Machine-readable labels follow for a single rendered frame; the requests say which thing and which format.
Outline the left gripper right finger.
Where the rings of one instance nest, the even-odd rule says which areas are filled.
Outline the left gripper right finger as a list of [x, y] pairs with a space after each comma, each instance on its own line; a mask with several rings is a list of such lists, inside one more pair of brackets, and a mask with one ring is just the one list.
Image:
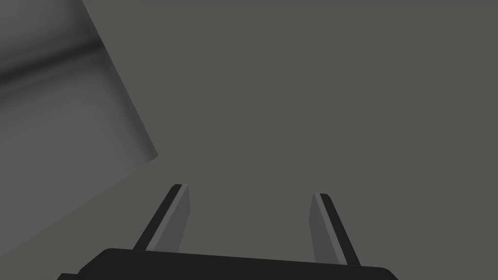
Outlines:
[[308, 215], [314, 262], [360, 265], [329, 195], [314, 193]]

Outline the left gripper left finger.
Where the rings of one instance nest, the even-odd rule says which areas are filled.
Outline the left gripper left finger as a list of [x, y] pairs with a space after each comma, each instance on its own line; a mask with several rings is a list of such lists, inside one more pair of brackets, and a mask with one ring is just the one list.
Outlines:
[[134, 250], [179, 253], [190, 217], [187, 184], [174, 184], [133, 246]]

